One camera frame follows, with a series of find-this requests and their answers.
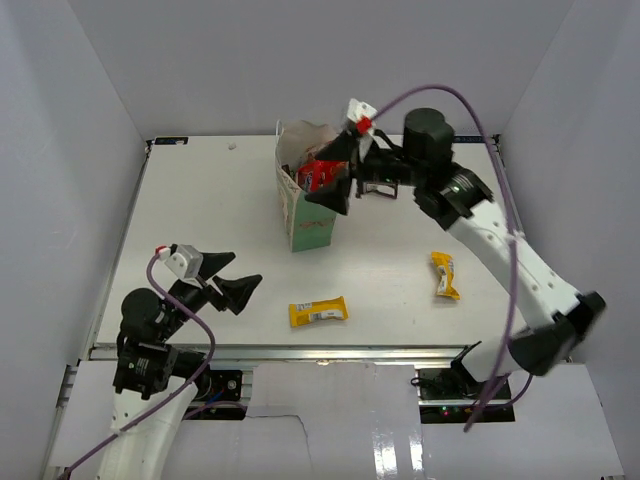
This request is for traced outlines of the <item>red cookie snack bag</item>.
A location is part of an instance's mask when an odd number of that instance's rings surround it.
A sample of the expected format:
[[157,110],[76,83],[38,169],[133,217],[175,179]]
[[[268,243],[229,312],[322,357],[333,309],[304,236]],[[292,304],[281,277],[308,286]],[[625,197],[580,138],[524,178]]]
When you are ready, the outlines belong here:
[[295,180],[306,193],[314,192],[330,184],[346,165],[346,162],[312,160],[297,170]]

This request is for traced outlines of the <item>green white paper bag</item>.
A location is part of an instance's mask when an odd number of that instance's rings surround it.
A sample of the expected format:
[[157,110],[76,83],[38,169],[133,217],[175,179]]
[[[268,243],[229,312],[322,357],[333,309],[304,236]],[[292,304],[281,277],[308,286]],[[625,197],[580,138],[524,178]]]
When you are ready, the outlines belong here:
[[297,170],[332,141],[337,132],[329,125],[306,120],[278,123],[276,127],[275,172],[284,227],[292,252],[331,244],[337,214],[305,200],[307,194],[296,180]]

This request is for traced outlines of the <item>yellow bar wrapper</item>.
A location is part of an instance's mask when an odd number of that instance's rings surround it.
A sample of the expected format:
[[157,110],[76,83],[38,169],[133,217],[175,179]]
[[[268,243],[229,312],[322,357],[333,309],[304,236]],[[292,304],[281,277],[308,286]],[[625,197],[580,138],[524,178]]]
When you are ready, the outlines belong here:
[[330,300],[289,305],[289,323],[292,328],[325,320],[345,321],[348,318],[349,313],[342,296]]
[[432,252],[431,260],[439,276],[435,295],[458,301],[460,294],[453,286],[455,267],[453,257],[443,252]]

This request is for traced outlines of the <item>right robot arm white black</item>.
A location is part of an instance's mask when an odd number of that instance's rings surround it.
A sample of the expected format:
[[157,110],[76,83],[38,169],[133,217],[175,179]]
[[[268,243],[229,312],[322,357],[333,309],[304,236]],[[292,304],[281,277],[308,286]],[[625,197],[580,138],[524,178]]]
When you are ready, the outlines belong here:
[[340,134],[316,155],[341,165],[330,183],[307,194],[307,201],[340,215],[351,195],[372,183],[396,183],[414,189],[414,201],[443,231],[461,242],[509,293],[525,328],[506,340],[479,341],[451,363],[451,384],[472,399],[488,382],[514,371],[546,375],[581,344],[606,308],[597,292],[581,293],[558,276],[513,231],[514,222],[490,188],[453,160],[455,133],[432,108],[406,114],[403,142],[382,149],[375,138],[375,109],[350,100]]

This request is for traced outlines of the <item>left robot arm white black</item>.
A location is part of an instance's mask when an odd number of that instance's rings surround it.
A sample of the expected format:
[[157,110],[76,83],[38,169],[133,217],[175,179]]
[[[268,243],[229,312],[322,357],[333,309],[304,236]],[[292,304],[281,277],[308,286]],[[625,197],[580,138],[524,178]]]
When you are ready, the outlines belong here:
[[173,285],[163,289],[151,280],[122,301],[111,434],[97,478],[158,479],[184,419],[242,409],[242,373],[212,369],[214,341],[206,352],[169,342],[187,322],[202,325],[197,314],[207,305],[234,315],[244,310],[262,277],[221,278],[234,258],[232,252],[202,253],[191,245],[160,246],[146,271],[163,263],[176,277]]

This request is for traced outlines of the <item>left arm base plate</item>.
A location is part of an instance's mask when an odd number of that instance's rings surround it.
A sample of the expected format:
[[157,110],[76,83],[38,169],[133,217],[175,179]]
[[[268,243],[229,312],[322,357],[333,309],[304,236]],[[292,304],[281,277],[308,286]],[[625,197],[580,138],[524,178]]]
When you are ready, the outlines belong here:
[[198,389],[195,402],[239,401],[243,385],[241,370],[208,369],[195,381]]

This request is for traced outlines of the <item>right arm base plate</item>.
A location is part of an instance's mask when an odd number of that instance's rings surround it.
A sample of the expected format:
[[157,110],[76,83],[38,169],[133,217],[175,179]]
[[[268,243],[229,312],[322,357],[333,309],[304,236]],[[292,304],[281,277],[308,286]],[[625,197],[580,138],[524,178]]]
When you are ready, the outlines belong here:
[[[483,384],[468,386],[448,368],[418,369],[410,381],[419,398],[420,419],[423,425],[464,425],[478,406]],[[516,420],[508,383],[504,384],[476,418],[477,423],[512,423]]]

